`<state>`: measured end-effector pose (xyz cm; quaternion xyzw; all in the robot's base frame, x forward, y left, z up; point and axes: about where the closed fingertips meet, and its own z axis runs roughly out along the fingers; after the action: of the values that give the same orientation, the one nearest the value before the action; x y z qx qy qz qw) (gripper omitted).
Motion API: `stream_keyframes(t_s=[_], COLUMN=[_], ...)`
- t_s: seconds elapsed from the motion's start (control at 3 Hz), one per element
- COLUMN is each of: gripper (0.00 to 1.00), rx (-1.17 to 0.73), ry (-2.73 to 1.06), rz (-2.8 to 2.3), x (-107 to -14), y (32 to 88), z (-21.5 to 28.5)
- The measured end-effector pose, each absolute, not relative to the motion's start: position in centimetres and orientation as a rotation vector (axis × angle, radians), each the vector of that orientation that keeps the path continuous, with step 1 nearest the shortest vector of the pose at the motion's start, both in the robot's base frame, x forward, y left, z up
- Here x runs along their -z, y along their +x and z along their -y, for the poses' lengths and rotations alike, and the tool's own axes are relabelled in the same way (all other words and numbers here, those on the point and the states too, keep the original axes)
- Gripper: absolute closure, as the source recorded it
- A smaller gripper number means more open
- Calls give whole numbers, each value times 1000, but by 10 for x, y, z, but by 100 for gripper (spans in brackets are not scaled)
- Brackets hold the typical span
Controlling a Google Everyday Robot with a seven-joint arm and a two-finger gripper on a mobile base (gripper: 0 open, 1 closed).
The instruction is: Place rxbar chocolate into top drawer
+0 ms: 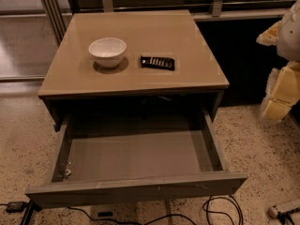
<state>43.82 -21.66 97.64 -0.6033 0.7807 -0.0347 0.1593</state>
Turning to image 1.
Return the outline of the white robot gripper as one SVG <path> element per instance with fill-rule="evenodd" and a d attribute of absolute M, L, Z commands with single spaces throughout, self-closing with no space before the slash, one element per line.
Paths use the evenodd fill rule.
<path fill-rule="evenodd" d="M 289 61 L 282 69 L 273 68 L 269 74 L 262 101 L 262 116 L 281 121 L 300 100 L 300 0 L 297 0 L 281 21 L 275 22 L 256 42 L 276 46 L 277 54 Z"/>

